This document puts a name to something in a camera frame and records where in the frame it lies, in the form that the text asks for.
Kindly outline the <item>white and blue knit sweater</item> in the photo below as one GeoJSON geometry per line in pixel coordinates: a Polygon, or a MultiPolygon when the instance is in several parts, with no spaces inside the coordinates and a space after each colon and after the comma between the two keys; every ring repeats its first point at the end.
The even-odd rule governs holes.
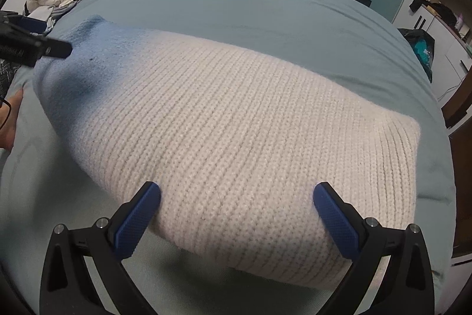
{"type": "Polygon", "coordinates": [[[62,35],[34,89],[74,160],[118,201],[162,190],[152,230],[221,265],[332,289],[350,263],[314,207],[328,182],[363,217],[414,220],[420,128],[288,61],[99,16],[62,35]]]}

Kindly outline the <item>dark clothes on cabinet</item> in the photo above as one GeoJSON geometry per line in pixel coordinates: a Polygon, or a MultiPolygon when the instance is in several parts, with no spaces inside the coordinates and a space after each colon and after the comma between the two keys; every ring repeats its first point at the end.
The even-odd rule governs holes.
{"type": "Polygon", "coordinates": [[[431,2],[427,0],[413,0],[409,4],[409,9],[416,12],[421,6],[430,7],[436,14],[446,23],[447,26],[456,30],[457,17],[454,12],[448,7],[439,2],[431,2]]]}

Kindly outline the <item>bare left foot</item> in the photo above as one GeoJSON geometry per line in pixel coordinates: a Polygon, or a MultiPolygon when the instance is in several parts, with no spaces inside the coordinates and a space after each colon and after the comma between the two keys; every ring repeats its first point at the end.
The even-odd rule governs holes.
{"type": "Polygon", "coordinates": [[[11,151],[17,127],[17,119],[23,99],[23,88],[18,89],[6,102],[1,104],[0,147],[11,151]]]}

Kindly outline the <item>white cabinet with drawers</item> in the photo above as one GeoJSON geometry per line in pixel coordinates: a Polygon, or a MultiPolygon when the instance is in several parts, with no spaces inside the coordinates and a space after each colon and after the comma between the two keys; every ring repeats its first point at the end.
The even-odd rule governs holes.
{"type": "Polygon", "coordinates": [[[435,40],[432,64],[432,90],[440,105],[445,105],[471,70],[471,0],[427,0],[448,6],[457,17],[453,30],[430,7],[409,9],[413,0],[402,0],[393,25],[422,29],[435,40]]]}

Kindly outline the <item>black and teal bag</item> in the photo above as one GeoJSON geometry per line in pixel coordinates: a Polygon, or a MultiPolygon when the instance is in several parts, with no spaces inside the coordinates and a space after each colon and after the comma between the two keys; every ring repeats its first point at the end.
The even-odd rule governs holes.
{"type": "Polygon", "coordinates": [[[429,82],[433,81],[432,64],[435,59],[435,40],[422,29],[399,29],[400,34],[407,40],[416,58],[426,73],[429,82]]]}

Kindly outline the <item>teal bed sheet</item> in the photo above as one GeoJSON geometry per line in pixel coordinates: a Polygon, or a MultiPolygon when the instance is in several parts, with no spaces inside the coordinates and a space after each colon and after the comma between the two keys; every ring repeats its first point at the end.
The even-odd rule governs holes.
{"type": "MultiPolygon", "coordinates": [[[[353,0],[83,0],[52,34],[92,15],[267,53],[415,119],[421,138],[414,220],[426,239],[435,291],[443,290],[456,222],[449,138],[423,68],[389,20],[353,0]]],[[[31,76],[31,69],[21,68],[10,86],[24,94],[14,148],[1,153],[1,266],[37,310],[54,226],[87,227],[118,205],[62,146],[31,76]]],[[[152,233],[124,265],[160,314],[315,314],[329,296],[223,268],[152,233]]]]}

